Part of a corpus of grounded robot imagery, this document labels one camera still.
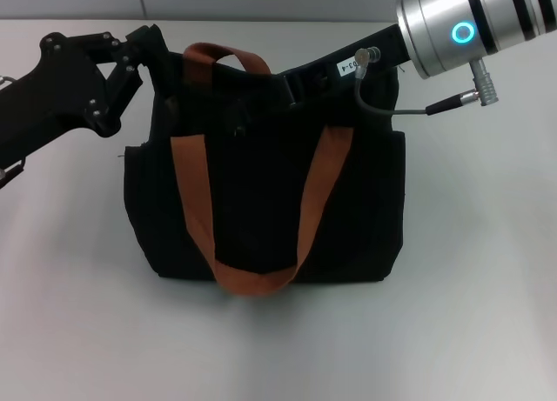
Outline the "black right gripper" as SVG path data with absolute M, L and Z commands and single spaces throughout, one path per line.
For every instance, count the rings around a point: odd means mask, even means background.
M 388 26 L 237 99 L 229 106 L 229 132 L 243 135 L 262 118 L 289 109 L 392 109 L 399 97 L 397 67 L 408 60 L 399 27 Z

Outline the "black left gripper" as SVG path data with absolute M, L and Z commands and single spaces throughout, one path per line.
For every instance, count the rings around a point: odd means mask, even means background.
M 109 31 L 45 36 L 29 74 L 1 89 L 1 167 L 7 169 L 70 130 L 111 137 L 142 85 L 137 67 L 168 54 L 157 25 L 141 26 L 124 41 Z M 100 64 L 113 64 L 105 78 Z

